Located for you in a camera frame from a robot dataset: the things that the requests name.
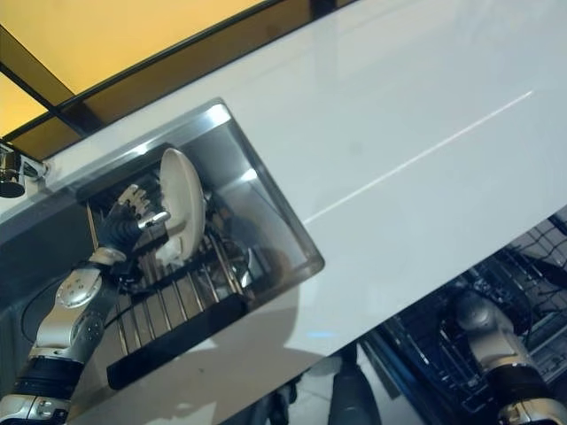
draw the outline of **cable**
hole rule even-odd
[[[29,337],[29,335],[26,333],[25,327],[24,327],[24,322],[26,321],[26,314],[27,314],[27,310],[29,310],[29,307],[41,296],[43,295],[45,292],[47,292],[48,290],[50,290],[52,287],[54,287],[56,284],[60,284],[61,282],[63,282],[63,280],[61,278],[55,279],[55,281],[51,282],[49,285],[47,285],[45,288],[43,288],[42,290],[40,290],[37,294],[35,294],[32,299],[30,299],[27,304],[26,307],[24,307],[24,311],[22,312],[21,316],[19,317],[19,331],[21,332],[21,335],[27,339],[27,341],[31,344],[35,344],[35,340],[32,340],[32,338]]]
[[[120,313],[116,314],[114,317],[112,317],[106,324],[105,324],[105,329],[108,329],[114,322],[116,322],[119,318],[121,318],[124,314],[128,313],[129,311],[131,311],[132,309],[134,309],[134,307],[136,307],[137,304],[133,304],[128,306],[127,308],[125,308],[124,310],[122,310]]]

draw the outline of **white countertop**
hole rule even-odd
[[[567,204],[565,21],[560,0],[361,0],[58,154],[53,188],[222,97],[326,260],[72,424],[221,421]]]

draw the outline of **black rubber grip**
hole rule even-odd
[[[501,407],[531,398],[553,397],[551,390],[533,367],[497,367],[486,375],[486,380]]]
[[[24,394],[69,400],[79,382],[82,363],[36,357],[19,373],[12,394]]]

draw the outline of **stainless steel sink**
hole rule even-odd
[[[57,263],[61,267],[51,267],[48,271],[51,262],[44,261],[41,265],[44,270],[38,270],[34,279],[27,279],[21,290],[12,290],[12,300],[17,301],[19,308],[4,309],[6,322],[12,323],[9,328],[13,329],[8,345],[21,345],[10,363],[12,368],[23,360],[27,348],[21,342],[18,326],[13,324],[19,323],[30,293],[43,290],[48,278],[69,268],[79,254],[83,258],[92,250],[84,206],[89,205],[98,222],[132,182],[147,189],[152,202],[158,205],[159,159],[167,147],[184,152],[198,171],[207,200],[206,237],[194,259],[184,267],[173,268],[161,267],[153,260],[153,253],[166,239],[163,229],[156,228],[140,241],[138,265],[144,271],[141,284],[152,288],[151,295],[121,296],[116,312],[119,319],[107,329],[77,391],[76,405],[80,409],[113,394],[106,379],[107,367],[113,365],[109,373],[131,369],[131,359],[136,361],[140,355],[147,359],[153,353],[151,348],[163,338],[190,332],[191,323],[202,321],[204,315],[214,316],[207,317],[208,322],[222,317],[220,325],[209,334],[218,331],[323,268],[322,256],[243,131],[226,105],[214,100],[131,143],[120,154],[89,165],[82,176],[54,195],[57,202],[52,198],[40,206],[42,220],[37,223],[33,212],[11,220],[9,237],[4,237],[9,240],[0,239],[0,249],[5,252],[0,258],[0,270],[10,268],[12,275],[10,283],[0,283],[0,289],[2,285],[11,287],[17,284],[14,282],[22,281],[21,276],[27,272],[13,258],[16,250],[8,247],[34,240],[36,235],[46,232],[47,226],[51,232],[45,237],[48,245],[81,247],[74,255],[70,249],[62,250]],[[59,219],[66,214],[77,214],[76,232],[69,232],[68,224]],[[81,236],[81,241],[75,240],[78,235],[74,233]],[[30,247],[27,255],[32,258],[37,251]],[[41,298],[49,306],[51,297],[46,290]],[[227,300],[244,306],[240,315],[230,316],[222,310],[229,303]],[[28,309],[27,321],[37,326],[45,309],[31,310]],[[27,331],[35,334],[31,324],[27,325]],[[3,342],[4,356],[9,351],[5,346]],[[180,347],[189,348],[187,344]],[[13,374],[6,376],[9,381]],[[119,384],[113,385],[115,389],[128,380],[116,382]]]

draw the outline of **metal dish rack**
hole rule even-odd
[[[123,291],[115,316],[106,325],[116,328],[124,356],[230,294],[253,298],[245,288],[253,275],[248,268],[249,251],[240,251],[237,243],[222,238],[210,224],[197,253],[182,267],[163,267],[156,261],[156,250],[166,240],[161,228],[148,232],[138,244],[136,255],[144,275],[134,289]]]
[[[567,226],[559,213],[383,325],[445,399],[478,413],[493,398],[454,322],[463,290],[508,315],[548,383],[567,374]]]
[[[206,205],[203,239],[182,266],[156,260],[167,241],[163,226],[149,229],[136,245],[141,274],[120,284],[105,324],[105,347],[120,344],[120,353],[107,360],[111,388],[124,388],[244,316],[255,299],[252,285],[269,274],[257,252],[224,234],[229,216],[214,197]]]

